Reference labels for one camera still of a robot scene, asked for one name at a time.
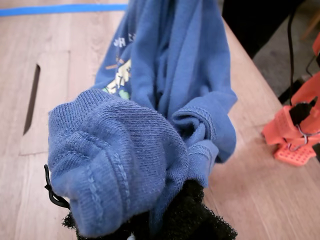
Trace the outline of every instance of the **wood grain surface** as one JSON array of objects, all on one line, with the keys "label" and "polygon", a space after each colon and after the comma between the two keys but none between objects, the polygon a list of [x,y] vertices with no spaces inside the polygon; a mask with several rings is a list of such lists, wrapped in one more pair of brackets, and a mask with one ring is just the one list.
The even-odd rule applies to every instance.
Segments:
[{"label": "wood grain surface", "polygon": [[[10,0],[0,8],[125,0]],[[89,88],[123,12],[0,17],[0,240],[69,240],[65,209],[44,189],[48,111]],[[231,159],[216,165],[205,203],[238,232],[237,240],[320,239],[320,164],[293,167],[272,157],[263,126],[281,108],[228,26],[231,81],[238,102]],[[23,135],[36,65],[33,119]]]}]

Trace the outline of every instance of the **black wire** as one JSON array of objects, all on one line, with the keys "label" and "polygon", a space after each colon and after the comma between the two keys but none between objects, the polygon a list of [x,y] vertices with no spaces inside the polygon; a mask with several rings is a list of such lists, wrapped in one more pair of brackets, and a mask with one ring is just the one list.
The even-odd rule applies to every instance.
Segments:
[{"label": "black wire", "polygon": [[308,65],[305,68],[305,71],[310,75],[310,77],[313,77],[313,75],[311,74],[311,72],[309,71],[309,67],[311,65],[311,63],[315,60],[316,56],[314,55],[311,60],[309,61]]},{"label": "black wire", "polygon": [[291,35],[291,26],[294,16],[296,14],[297,8],[295,7],[290,15],[289,22],[288,22],[288,42],[289,42],[289,52],[290,52],[290,65],[291,65],[291,72],[290,72],[290,94],[289,94],[289,101],[290,105],[292,106],[291,98],[293,96],[293,88],[294,88],[294,73],[295,73],[295,63],[294,63],[294,48],[292,44],[292,35]]}]

